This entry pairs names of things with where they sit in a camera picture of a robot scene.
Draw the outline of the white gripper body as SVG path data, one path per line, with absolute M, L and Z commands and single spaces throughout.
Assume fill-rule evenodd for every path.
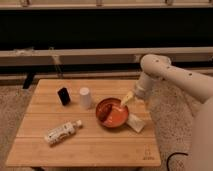
M 142 72 L 134 86 L 134 94 L 138 99 L 147 100 L 151 94 L 155 78 Z

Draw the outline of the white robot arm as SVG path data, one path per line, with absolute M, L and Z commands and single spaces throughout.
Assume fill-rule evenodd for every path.
M 154 80 L 163 78 L 197 99 L 201 108 L 195 116 L 186 171 L 213 171 L 213 77 L 171 64 L 167 56 L 147 54 L 141 58 L 142 73 L 134 89 L 121 101 L 147 99 Z

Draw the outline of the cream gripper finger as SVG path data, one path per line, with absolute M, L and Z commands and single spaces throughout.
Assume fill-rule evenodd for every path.
M 120 105 L 125 106 L 130 100 L 134 98 L 134 93 L 132 91 L 128 92 L 125 97 L 121 100 Z

